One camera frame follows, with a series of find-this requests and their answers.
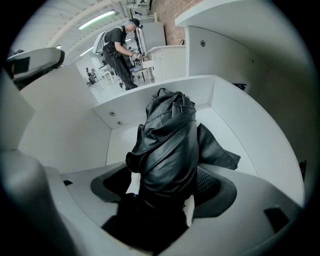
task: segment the light fixture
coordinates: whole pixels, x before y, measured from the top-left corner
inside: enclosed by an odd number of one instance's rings
[[[95,17],[95,18],[93,18],[92,20],[89,20],[87,23],[81,25],[80,27],[78,27],[78,29],[83,30],[85,27],[89,26],[90,24],[92,24],[92,23],[94,23],[94,22],[96,22],[96,21],[98,21],[98,20],[100,20],[100,19],[102,19],[102,18],[104,18],[104,17],[107,17],[107,16],[109,16],[109,15],[112,15],[112,14],[114,14],[114,13],[115,13],[114,10],[110,10],[110,11],[104,13],[104,14],[101,14],[100,16]]]
[[[82,55],[85,55],[87,52],[89,52],[90,50],[92,50],[94,47],[92,46],[92,47],[90,47],[88,50],[86,50],[86,51],[84,51],[83,53],[81,53],[80,54],[80,57],[82,56]]]

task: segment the black pants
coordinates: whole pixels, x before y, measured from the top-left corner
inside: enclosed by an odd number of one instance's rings
[[[132,81],[130,69],[128,68],[126,60],[122,55],[117,57],[115,55],[108,54],[107,56],[105,56],[105,61],[109,64],[111,68],[114,69],[116,74],[121,78],[126,90],[138,87]]]

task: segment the black t-shirt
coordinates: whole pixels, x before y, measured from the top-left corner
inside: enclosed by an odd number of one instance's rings
[[[122,31],[119,27],[115,27],[112,30],[110,30],[107,35],[104,37],[105,43],[108,43],[104,49],[103,52],[106,54],[112,54],[115,53],[116,47],[115,42],[121,43],[121,45],[126,43],[126,36],[127,32],[125,30],[125,26],[122,26]]]

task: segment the black cap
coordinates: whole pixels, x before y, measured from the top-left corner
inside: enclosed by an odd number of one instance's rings
[[[132,22],[137,28],[140,26],[140,21],[136,18],[129,19],[129,22]]]

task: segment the man in black clothing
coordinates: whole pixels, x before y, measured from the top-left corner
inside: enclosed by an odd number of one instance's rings
[[[126,43],[127,33],[134,31],[139,26],[139,20],[132,18],[122,26],[117,26],[110,30],[103,39],[106,43],[103,47],[105,60],[121,78],[126,91],[137,88],[138,86],[132,81],[130,69],[123,55],[128,55],[133,59],[142,59],[142,55],[127,50],[123,45]]]

